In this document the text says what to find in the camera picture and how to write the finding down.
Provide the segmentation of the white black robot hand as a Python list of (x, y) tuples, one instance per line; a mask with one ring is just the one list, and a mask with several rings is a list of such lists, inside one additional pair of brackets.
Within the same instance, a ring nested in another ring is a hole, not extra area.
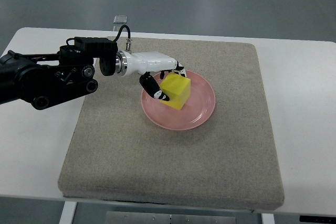
[(173, 72), (186, 77), (186, 70), (176, 59), (160, 52), (119, 51), (116, 56), (115, 72), (120, 76), (128, 76), (132, 73), (140, 74), (139, 82), (147, 94), (155, 99), (169, 101), (170, 97), (165, 94), (151, 72), (160, 72), (160, 78), (166, 72)]

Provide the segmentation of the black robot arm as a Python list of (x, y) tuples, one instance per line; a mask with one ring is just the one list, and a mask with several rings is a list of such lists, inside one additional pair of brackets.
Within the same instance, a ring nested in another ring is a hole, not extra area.
[(37, 110), (95, 92), (93, 62), (103, 75), (116, 70), (117, 42), (108, 38), (74, 37), (55, 54), (24, 55), (8, 51), (1, 57), (1, 103), (21, 99)]

